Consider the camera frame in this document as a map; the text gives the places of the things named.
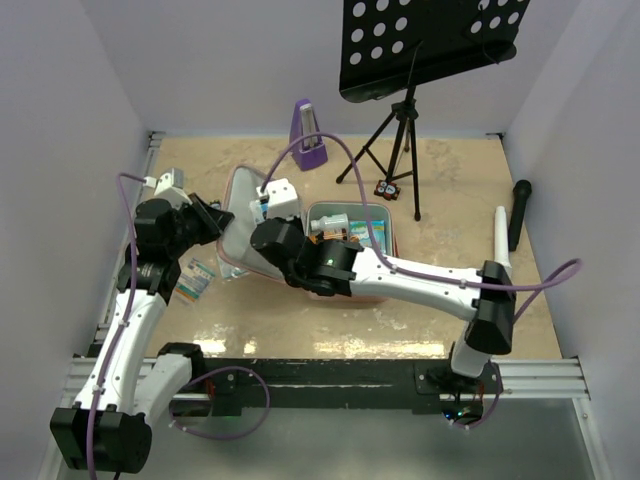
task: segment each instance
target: open container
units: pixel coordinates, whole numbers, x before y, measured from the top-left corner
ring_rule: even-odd
[[[231,172],[227,183],[222,209],[232,212],[235,219],[229,224],[222,237],[218,240],[216,248],[218,255],[225,262],[262,275],[271,280],[284,283],[284,277],[280,270],[267,262],[250,245],[250,238],[255,223],[249,209],[249,203],[258,197],[256,188],[262,185],[266,175],[253,167],[239,165]],[[372,220],[384,220],[386,251],[392,256],[397,256],[396,242],[393,232],[391,212],[383,205],[369,204]],[[364,220],[364,207],[358,202],[330,202],[322,201],[312,204],[307,211],[303,211],[303,225],[305,234],[309,235],[311,220],[318,220],[323,216],[346,213],[349,221]],[[310,298],[317,300],[353,300],[380,302],[382,297],[321,297],[309,292]]]

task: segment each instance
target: plastic bottle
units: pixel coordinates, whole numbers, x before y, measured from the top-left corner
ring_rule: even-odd
[[[320,220],[311,220],[311,230],[336,230],[345,228],[349,231],[349,218],[346,213],[322,217]]]

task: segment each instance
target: black microphone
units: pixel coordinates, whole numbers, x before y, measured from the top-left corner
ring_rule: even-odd
[[[518,180],[513,187],[513,209],[509,221],[509,251],[515,252],[520,243],[520,232],[524,223],[524,211],[527,208],[527,200],[531,195],[531,182]]]

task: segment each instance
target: tabletop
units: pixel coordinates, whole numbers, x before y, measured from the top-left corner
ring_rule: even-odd
[[[364,137],[346,137],[356,152]],[[171,167],[184,171],[185,190],[207,201],[224,198],[227,180],[238,164],[267,172],[287,145],[284,137],[169,137],[162,141],[154,175]],[[372,151],[388,162],[393,140],[379,139]],[[353,173],[336,185],[348,159],[327,141],[329,161],[302,172],[287,158],[276,172],[296,187],[305,206],[322,200],[359,200]],[[495,208],[510,211],[512,179],[498,139],[426,139],[417,141],[422,220],[413,218],[411,177],[398,181],[395,201],[372,192],[381,172],[364,157],[358,165],[367,198],[391,210],[399,257],[447,267],[478,267],[493,259]],[[410,169],[410,154],[397,172]],[[214,244],[194,247],[183,258],[211,267],[216,277],[194,303],[174,293],[150,339],[147,356],[167,342],[193,342],[210,357],[255,358],[443,358],[465,324],[438,310],[400,300],[359,304],[314,300],[256,274],[223,278]],[[511,254],[514,284],[540,278],[523,229]],[[518,304],[528,293],[518,295]],[[561,358],[546,299],[540,295],[515,326],[512,358]]]

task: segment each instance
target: black music stand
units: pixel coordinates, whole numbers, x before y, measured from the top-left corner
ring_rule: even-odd
[[[420,220],[415,120],[416,86],[516,55],[514,40],[529,0],[345,0],[342,23],[340,94],[350,102],[381,99],[407,89],[402,102],[362,147],[380,171],[375,195],[395,200],[395,181],[413,176],[416,221]],[[385,169],[369,149],[393,119],[398,120]],[[396,175],[400,147],[411,150],[411,170]],[[336,179],[342,183],[352,166]]]

